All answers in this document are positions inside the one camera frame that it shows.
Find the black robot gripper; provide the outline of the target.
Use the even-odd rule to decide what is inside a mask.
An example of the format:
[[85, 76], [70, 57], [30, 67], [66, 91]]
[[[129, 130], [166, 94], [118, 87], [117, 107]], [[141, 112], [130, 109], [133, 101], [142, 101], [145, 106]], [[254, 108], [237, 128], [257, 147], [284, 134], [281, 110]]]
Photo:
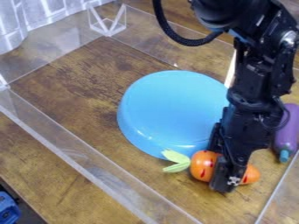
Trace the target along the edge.
[[246, 174], [252, 154], [269, 147], [281, 129], [282, 105], [272, 101], [260, 108], [254, 104], [224, 108], [222, 118], [210, 135], [209, 150], [220, 153], [210, 189], [232, 193]]

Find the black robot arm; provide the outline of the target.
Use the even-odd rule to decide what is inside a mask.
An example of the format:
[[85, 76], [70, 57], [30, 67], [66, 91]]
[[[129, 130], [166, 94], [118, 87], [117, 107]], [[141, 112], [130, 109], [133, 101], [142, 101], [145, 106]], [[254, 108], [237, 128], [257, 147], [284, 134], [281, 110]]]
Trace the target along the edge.
[[299, 27], [278, 0], [193, 0], [205, 26], [234, 37], [236, 79], [210, 138], [221, 154], [210, 188], [222, 193], [241, 184], [254, 151], [265, 149], [290, 120], [281, 96], [296, 83], [294, 60]]

